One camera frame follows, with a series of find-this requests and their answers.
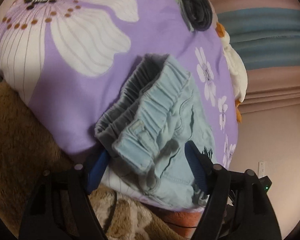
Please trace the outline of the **purple floral bed cover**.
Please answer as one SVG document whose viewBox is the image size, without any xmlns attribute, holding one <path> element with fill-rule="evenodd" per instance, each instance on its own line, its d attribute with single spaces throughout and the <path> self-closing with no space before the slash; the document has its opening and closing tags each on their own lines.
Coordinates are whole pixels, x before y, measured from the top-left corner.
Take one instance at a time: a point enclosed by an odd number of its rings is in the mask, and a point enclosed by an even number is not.
<svg viewBox="0 0 300 240">
<path fill-rule="evenodd" d="M 72 159 L 86 162 L 106 150 L 96 123 L 143 58 L 157 54 L 171 55 L 192 74 L 215 140 L 209 159 L 229 165 L 237 142 L 235 98 L 214 28 L 190 32 L 175 0 L 7 3 L 0 10 L 0 75 Z M 115 189 L 110 164 L 111 156 L 101 183 Z"/>
</svg>

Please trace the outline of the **white wall power strip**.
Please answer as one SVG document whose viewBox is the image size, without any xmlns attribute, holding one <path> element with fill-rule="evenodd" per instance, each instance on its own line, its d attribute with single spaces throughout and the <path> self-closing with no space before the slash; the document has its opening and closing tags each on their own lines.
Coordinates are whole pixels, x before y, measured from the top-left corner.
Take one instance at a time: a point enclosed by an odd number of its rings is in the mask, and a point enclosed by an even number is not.
<svg viewBox="0 0 300 240">
<path fill-rule="evenodd" d="M 262 178 L 265 176 L 265 167 L 266 167 L 266 163 L 264 161 L 260 161 L 258 163 L 258 178 Z"/>
</svg>

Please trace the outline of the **pink and blue curtain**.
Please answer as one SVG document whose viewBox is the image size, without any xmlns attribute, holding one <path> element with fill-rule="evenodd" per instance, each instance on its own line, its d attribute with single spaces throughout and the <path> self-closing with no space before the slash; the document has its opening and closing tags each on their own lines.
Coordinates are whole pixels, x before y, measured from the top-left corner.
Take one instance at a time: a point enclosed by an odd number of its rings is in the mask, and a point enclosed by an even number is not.
<svg viewBox="0 0 300 240">
<path fill-rule="evenodd" d="M 210 0 L 248 75 L 242 113 L 300 104 L 300 2 Z"/>
</svg>

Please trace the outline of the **brown fuzzy blanket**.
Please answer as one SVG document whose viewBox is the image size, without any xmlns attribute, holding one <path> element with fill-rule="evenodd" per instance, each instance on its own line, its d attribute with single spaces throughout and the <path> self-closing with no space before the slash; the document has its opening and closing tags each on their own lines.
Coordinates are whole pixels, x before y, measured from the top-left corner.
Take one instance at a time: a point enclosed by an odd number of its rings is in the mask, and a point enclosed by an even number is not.
<svg viewBox="0 0 300 240">
<path fill-rule="evenodd" d="M 66 171 L 72 161 L 5 81 L 0 82 L 0 218 L 19 235 L 25 207 L 39 176 Z M 109 239 L 179 239 L 140 202 L 106 186 L 90 196 L 93 211 Z"/>
</svg>

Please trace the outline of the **white goose plush toy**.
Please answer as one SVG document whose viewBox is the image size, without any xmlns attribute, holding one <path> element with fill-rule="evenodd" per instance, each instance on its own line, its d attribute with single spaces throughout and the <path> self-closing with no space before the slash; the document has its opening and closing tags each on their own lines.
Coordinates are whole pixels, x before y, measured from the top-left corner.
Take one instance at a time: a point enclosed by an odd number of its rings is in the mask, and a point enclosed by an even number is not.
<svg viewBox="0 0 300 240">
<path fill-rule="evenodd" d="M 246 96 L 248 87 L 247 71 L 241 57 L 231 46 L 230 35 L 226 32 L 224 26 L 217 22 L 215 30 L 218 37 L 221 40 L 223 54 L 230 72 L 232 88 L 235 98 L 236 119 L 237 122 L 241 123 L 242 116 L 238 107 L 244 101 Z"/>
</svg>

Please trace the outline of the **light blue denim pants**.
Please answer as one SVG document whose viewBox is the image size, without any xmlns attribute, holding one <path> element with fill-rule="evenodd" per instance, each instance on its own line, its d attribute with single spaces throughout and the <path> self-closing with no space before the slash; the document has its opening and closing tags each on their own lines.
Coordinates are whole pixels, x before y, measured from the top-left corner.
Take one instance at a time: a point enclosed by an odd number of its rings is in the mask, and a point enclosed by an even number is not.
<svg viewBox="0 0 300 240">
<path fill-rule="evenodd" d="M 170 210 L 205 204 L 185 144 L 214 159 L 215 140 L 192 74 L 171 55 L 143 58 L 96 123 L 95 137 L 111 156 L 111 187 Z"/>
</svg>

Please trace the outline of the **black tracker box green light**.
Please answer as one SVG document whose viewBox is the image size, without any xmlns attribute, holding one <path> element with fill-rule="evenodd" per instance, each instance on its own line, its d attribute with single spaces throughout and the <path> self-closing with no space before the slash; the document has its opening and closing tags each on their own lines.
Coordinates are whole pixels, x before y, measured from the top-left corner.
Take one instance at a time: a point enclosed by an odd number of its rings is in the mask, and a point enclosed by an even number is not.
<svg viewBox="0 0 300 240">
<path fill-rule="evenodd" d="M 270 180 L 270 178 L 268 176 L 264 176 L 264 177 L 260 178 L 259 181 L 260 181 L 264 191 L 268 192 L 272 185 L 272 181 Z"/>
</svg>

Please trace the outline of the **dark folded jeans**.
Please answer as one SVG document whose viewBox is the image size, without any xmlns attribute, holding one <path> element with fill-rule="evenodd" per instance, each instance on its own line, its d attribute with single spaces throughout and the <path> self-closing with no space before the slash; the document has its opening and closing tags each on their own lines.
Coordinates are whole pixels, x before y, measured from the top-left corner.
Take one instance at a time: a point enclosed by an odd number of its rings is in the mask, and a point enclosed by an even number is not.
<svg viewBox="0 0 300 240">
<path fill-rule="evenodd" d="M 194 30 L 206 31 L 213 20 L 213 12 L 209 0 L 182 0 L 186 16 Z"/>
</svg>

